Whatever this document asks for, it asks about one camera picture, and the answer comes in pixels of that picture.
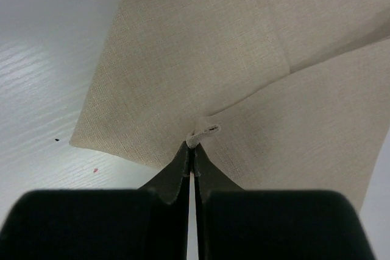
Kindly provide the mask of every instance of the white table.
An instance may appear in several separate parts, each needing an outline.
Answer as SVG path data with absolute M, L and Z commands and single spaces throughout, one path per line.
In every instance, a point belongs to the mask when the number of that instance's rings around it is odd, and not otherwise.
M 137 188 L 158 172 L 68 145 L 117 4 L 0 0 L 0 222 L 32 189 Z M 389 160 L 390 137 L 361 212 L 379 259 L 390 259 Z

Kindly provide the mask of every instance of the fabric fold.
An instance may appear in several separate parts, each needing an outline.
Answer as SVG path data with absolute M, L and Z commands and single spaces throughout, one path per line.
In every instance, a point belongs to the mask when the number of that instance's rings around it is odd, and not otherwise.
M 121 0 L 71 145 L 162 167 L 198 117 L 288 74 L 266 0 Z
M 389 129 L 389 9 L 121 0 L 70 143 L 163 167 L 202 140 L 244 188 L 332 189 L 359 208 Z
M 203 123 L 211 161 L 249 189 L 331 189 L 360 209 L 390 126 L 390 40 L 275 82 Z

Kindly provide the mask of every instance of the beige fabric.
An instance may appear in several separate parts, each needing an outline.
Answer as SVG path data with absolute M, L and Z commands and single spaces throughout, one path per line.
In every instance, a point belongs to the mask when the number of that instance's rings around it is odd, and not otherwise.
M 122 0 L 71 144 L 165 165 L 196 119 L 289 74 L 265 0 Z
M 291 70 L 390 35 L 390 0 L 268 0 Z
M 390 40 L 267 86 L 214 116 L 206 153 L 244 188 L 332 189 L 360 208 L 390 121 Z
M 390 121 L 389 7 L 122 0 L 71 144 L 162 167 L 218 124 L 202 144 L 241 186 L 330 188 L 358 208 Z

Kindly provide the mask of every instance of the white wood surface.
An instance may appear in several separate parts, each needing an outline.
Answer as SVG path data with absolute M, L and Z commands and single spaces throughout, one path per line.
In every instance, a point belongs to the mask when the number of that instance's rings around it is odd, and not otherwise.
M 0 0 L 0 224 L 32 189 L 137 188 L 157 173 L 68 145 L 117 3 Z M 390 135 L 361 211 L 383 260 L 390 259 L 389 162 Z

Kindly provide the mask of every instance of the wood grain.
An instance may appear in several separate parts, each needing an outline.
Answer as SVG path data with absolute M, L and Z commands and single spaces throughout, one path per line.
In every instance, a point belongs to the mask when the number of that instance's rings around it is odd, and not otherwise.
M 32 189 L 137 188 L 157 173 L 68 144 L 117 2 L 0 0 L 0 222 Z

